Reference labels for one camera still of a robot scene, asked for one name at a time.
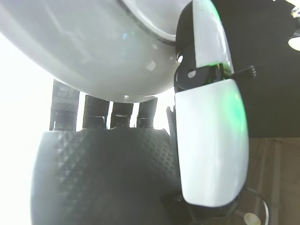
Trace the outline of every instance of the brown floor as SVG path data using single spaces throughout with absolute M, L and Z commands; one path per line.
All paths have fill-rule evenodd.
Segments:
M 270 209 L 270 225 L 300 224 L 300 138 L 250 140 L 246 186 L 259 191 Z M 265 223 L 263 203 L 242 191 L 238 210 L 226 220 L 207 225 L 244 225 L 243 215 L 254 213 Z

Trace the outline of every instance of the diamond texture pattern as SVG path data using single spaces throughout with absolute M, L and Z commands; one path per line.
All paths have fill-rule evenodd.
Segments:
M 160 201 L 180 189 L 165 131 L 45 133 L 33 182 L 33 225 L 168 225 Z

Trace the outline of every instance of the light fixture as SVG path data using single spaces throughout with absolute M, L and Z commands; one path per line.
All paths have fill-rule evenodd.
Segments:
M 291 48 L 300 51 L 300 30 L 296 30 L 289 39 L 288 44 Z

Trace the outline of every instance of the cable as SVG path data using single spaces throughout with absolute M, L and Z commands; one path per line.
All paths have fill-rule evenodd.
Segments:
M 258 193 L 257 191 L 255 191 L 254 189 L 251 189 L 251 188 L 248 188 L 248 187 L 245 187 L 244 189 L 247 190 L 247 191 L 250 191 L 250 192 L 252 192 L 254 194 L 256 194 L 262 200 L 263 205 L 264 205 L 264 209 L 265 209 L 265 212 L 266 212 L 266 222 L 265 222 L 265 225 L 269 225 L 269 207 L 268 207 L 265 199 L 263 198 L 263 196 L 260 193 Z

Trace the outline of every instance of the wooden floor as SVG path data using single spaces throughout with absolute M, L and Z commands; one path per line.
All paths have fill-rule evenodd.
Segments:
M 250 140 L 246 187 L 257 190 L 270 209 L 271 225 L 300 224 L 300 138 Z M 244 225 L 243 215 L 254 213 L 265 223 L 262 201 L 242 191 L 238 210 L 226 220 L 210 220 L 208 225 Z

